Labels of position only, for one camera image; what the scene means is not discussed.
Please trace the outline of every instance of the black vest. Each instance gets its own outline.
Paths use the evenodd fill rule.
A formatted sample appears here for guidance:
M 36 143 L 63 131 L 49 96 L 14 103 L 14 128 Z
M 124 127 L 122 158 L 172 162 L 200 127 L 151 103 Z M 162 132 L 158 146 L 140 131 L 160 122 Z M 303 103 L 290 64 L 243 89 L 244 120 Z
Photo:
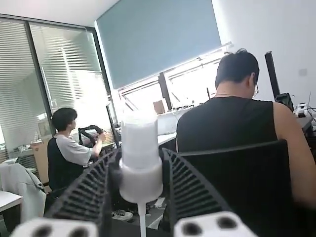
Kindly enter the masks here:
M 84 170 L 81 165 L 65 160 L 55 137 L 48 142 L 47 157 L 49 186 L 52 190 L 68 187 Z
M 273 103 L 216 97 L 186 112 L 178 121 L 180 152 L 209 151 L 277 140 Z

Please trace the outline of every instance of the eyeglasses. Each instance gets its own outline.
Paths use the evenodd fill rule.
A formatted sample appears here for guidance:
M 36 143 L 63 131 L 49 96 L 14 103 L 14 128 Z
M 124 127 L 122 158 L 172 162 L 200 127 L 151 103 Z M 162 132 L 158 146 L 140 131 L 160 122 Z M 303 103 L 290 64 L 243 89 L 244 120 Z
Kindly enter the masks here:
M 259 94 L 258 84 L 256 84 L 255 92 L 253 93 L 253 97 L 255 97 L 257 94 Z

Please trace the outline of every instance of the black hair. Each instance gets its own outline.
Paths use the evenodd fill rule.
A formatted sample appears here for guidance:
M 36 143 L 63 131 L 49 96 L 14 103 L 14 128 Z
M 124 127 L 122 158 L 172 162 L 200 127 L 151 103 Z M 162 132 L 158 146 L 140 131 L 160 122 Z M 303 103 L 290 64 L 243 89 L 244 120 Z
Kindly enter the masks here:
M 71 124 L 77 116 L 77 112 L 72 108 L 60 108 L 53 114 L 51 121 L 57 131 L 65 131 L 67 125 Z
M 215 87 L 224 81 L 240 83 L 246 76 L 255 73 L 254 83 L 257 84 L 259 76 L 259 64 L 253 54 L 246 49 L 239 49 L 236 53 L 227 53 L 219 62 Z

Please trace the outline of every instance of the man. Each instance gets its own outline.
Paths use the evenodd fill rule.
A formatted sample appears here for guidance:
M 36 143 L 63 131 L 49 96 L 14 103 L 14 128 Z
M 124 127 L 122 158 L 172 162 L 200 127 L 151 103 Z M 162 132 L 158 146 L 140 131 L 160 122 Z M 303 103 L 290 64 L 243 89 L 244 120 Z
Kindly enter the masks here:
M 98 136 L 95 146 L 90 149 L 69 138 L 76 127 L 77 112 L 71 108 L 61 108 L 52 116 L 57 134 L 48 142 L 48 177 L 52 190 L 69 186 L 83 172 L 91 156 L 98 157 L 105 133 Z
M 185 113 L 177 125 L 180 152 L 207 151 L 284 139 L 294 198 L 316 207 L 316 165 L 302 129 L 283 104 L 257 101 L 257 59 L 244 49 L 222 58 L 214 98 Z

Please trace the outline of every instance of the white jacket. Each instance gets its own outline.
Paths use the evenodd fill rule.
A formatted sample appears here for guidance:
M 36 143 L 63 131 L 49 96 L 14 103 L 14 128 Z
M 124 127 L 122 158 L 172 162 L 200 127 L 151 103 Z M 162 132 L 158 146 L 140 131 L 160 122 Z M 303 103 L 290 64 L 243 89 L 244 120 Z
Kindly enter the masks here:
M 0 164 L 0 190 L 23 197 L 21 223 L 43 217 L 46 194 L 40 180 L 20 164 Z

